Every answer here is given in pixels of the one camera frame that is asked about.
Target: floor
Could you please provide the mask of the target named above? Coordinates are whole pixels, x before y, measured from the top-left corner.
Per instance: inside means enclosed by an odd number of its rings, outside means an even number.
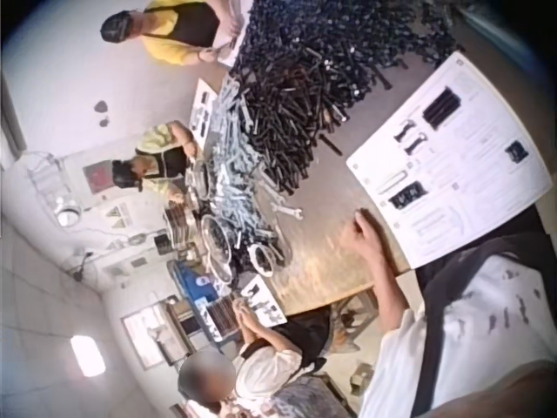
[[[554,185],[557,184],[557,173],[553,175]],[[557,186],[541,198],[536,204],[541,221],[550,234],[557,251]],[[411,309],[417,309],[422,302],[418,281],[413,271],[402,274],[397,278]],[[379,320],[374,320],[359,336],[355,342],[360,347],[356,353],[330,354],[323,370],[335,381],[338,388],[343,392],[354,411],[359,412],[361,399],[350,395],[350,377],[356,367],[365,362],[374,365],[379,356],[379,347],[382,333],[379,328]]]

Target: pile of black bolts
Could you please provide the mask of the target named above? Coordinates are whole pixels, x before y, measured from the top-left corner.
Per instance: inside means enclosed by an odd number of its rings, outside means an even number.
[[[249,142],[281,192],[307,178],[319,141],[341,155],[326,134],[376,86],[392,88],[379,69],[407,69],[408,51],[439,66],[456,49],[442,16],[418,9],[425,35],[409,27],[415,2],[254,0],[231,75],[253,121]]]

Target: table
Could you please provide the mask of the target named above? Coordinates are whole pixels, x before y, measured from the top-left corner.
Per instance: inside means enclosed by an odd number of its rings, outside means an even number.
[[[557,168],[553,149],[554,115],[552,106],[536,91],[521,71],[470,28],[459,24],[454,34],[466,48],[466,55],[484,72],[514,108],[544,155],[550,172]],[[365,190],[346,167],[346,159],[360,147],[434,72],[419,57],[404,57],[410,70],[385,71],[393,84],[390,91],[378,86],[348,111],[351,120],[329,139],[343,152],[338,157],[326,145],[314,151],[315,161],[309,179],[288,199],[287,205],[301,207],[305,218],[297,221],[279,215],[278,224],[292,247],[292,263],[267,280],[286,315],[322,307],[362,292],[372,286],[364,263],[339,247],[338,236],[357,208],[367,209],[384,228],[395,273],[409,269],[393,235],[385,229],[379,211]],[[274,218],[263,199],[262,210]]]

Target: wooden table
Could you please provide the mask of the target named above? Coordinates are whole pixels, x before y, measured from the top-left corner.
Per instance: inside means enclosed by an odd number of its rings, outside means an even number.
[[[454,32],[466,47],[466,55],[514,108],[544,155],[549,170],[554,172],[557,166],[552,150],[554,115],[547,99],[533,89],[521,71],[470,29],[459,25]],[[419,57],[408,54],[404,59],[410,70],[385,71],[393,88],[390,91],[382,86],[375,88],[348,111],[351,120],[329,136],[344,156],[338,157],[322,144],[314,151],[316,158],[309,168],[309,179],[300,183],[300,188],[287,203],[303,208],[304,220],[279,215],[279,225],[292,247],[293,258],[287,268],[275,273],[267,283],[286,315],[322,307],[372,286],[372,278],[364,264],[339,247],[338,236],[357,208],[366,208],[382,226],[385,222],[348,170],[346,159],[434,72],[433,67],[422,63]],[[270,214],[268,207],[262,209]],[[396,273],[407,271],[409,266],[398,243],[388,228],[384,233]]]

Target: hand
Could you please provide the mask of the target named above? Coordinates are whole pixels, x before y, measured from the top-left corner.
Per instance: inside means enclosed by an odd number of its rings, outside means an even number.
[[[181,192],[170,192],[168,200],[170,200],[170,202],[182,205],[185,202],[185,197]]]
[[[198,155],[198,145],[194,141],[190,141],[184,145],[184,154],[189,158],[196,158]]]
[[[218,51],[214,48],[205,48],[198,52],[198,57],[204,63],[212,63],[217,59]]]
[[[244,324],[244,316],[242,315],[242,307],[245,305],[245,301],[243,299],[235,299],[232,302],[232,311],[234,311],[234,315],[236,316],[236,322],[238,325],[243,327]]]
[[[254,333],[257,333],[262,327],[258,320],[258,316],[246,304],[240,307],[240,312],[242,315],[242,323]]]
[[[230,13],[224,13],[222,16],[218,17],[218,20],[220,20],[219,27],[222,28],[229,37],[235,38],[240,34],[242,27],[238,20],[232,17]]]
[[[373,226],[360,211],[356,211],[340,234],[340,244],[366,261],[384,259],[383,245]]]

